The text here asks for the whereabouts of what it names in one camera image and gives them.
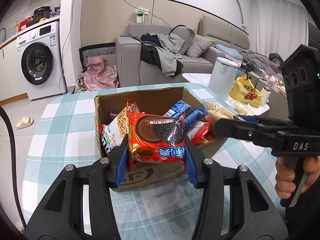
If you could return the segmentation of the person's right hand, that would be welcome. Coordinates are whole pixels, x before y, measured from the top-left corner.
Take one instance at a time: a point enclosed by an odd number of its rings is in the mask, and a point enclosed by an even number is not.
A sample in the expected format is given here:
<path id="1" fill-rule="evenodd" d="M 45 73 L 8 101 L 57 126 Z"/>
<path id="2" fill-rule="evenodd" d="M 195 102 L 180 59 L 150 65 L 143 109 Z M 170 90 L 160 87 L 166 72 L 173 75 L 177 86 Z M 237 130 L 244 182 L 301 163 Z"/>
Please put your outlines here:
<path id="1" fill-rule="evenodd" d="M 285 165 L 285 158 L 278 157 L 276 161 L 276 193 L 282 199 L 288 199 L 296 186 L 293 182 L 295 172 Z M 310 157 L 304 160 L 304 171 L 308 177 L 302 188 L 302 193 L 306 192 L 319 178 L 319 157 Z"/>

